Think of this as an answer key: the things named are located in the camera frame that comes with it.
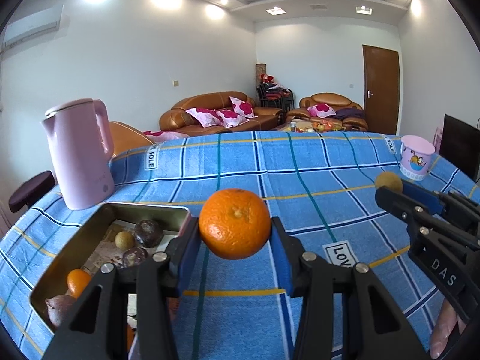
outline door frame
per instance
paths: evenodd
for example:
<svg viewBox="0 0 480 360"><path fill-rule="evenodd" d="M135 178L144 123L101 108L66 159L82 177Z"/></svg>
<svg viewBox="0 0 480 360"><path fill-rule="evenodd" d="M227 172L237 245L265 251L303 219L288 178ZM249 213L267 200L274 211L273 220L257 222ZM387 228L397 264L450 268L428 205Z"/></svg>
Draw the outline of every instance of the door frame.
<svg viewBox="0 0 480 360"><path fill-rule="evenodd" d="M398 53L398 94L397 94L397 104L398 104L398 117L397 117L397 131L396 135L400 135L400 124L402 122L402 108L403 108L403 66L402 66L402 52L399 50L387 49L386 47L371 46L369 44L362 44L362 57L363 57L363 110L367 112L367 99L368 99L368 88L367 88L367 69L365 63L365 47L374 47L377 49L395 51Z"/></svg>

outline hand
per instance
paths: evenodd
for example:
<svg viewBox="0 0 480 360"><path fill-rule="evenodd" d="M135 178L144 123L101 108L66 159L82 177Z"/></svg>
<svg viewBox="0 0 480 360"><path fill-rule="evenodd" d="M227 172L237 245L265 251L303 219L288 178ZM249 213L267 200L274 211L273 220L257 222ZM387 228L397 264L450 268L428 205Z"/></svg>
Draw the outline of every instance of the hand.
<svg viewBox="0 0 480 360"><path fill-rule="evenodd" d="M447 299L444 299L442 308L440 309L440 315L438 316L437 323L430 338L430 356L432 359L438 358L445 350L448 338L457 323L460 334L462 334L466 325Z"/></svg>

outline pink cup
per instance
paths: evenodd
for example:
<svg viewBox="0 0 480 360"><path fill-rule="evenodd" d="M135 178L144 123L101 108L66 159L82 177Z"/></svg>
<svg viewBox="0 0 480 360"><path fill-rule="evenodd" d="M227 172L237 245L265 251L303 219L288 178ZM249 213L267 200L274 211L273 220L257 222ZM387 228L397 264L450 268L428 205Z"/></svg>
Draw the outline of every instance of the pink cup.
<svg viewBox="0 0 480 360"><path fill-rule="evenodd" d="M431 165L431 155L435 147L426 139L416 135L405 135L402 138L402 161L400 171L409 179L423 180Z"/></svg>

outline kettle lid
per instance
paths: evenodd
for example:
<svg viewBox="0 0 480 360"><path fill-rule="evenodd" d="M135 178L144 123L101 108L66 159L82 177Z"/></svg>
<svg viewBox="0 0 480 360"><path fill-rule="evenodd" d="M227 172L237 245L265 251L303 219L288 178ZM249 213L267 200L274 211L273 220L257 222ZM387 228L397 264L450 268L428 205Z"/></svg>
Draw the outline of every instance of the kettle lid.
<svg viewBox="0 0 480 360"><path fill-rule="evenodd" d="M57 112L59 112L63 109L70 108L70 107L73 107L75 105L90 103L90 102L93 102L93 99L78 99L78 100L69 101L68 103L63 103L63 104L60 104L60 105L56 105L55 107L50 108L47 112L45 112L45 116L49 117L49 116L52 116L53 114L56 114Z"/></svg>

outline fabric label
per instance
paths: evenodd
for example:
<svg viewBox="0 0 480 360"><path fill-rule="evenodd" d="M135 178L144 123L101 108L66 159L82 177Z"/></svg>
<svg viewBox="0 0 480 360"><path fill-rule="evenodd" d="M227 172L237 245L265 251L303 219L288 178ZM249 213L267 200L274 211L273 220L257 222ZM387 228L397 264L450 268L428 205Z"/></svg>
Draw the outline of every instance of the fabric label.
<svg viewBox="0 0 480 360"><path fill-rule="evenodd" d="M393 141L385 135L383 135L383 139L385 139L385 143L388 147L388 150L390 150L390 153L397 154L397 148L395 147Z"/></svg>
<svg viewBox="0 0 480 360"><path fill-rule="evenodd" d="M145 170L154 170L158 168L158 150L160 145L152 145L145 153Z"/></svg>
<svg viewBox="0 0 480 360"><path fill-rule="evenodd" d="M349 268L358 263L357 256L353 253L348 241L323 245L323 250L327 255L327 259L330 260L333 265Z"/></svg>

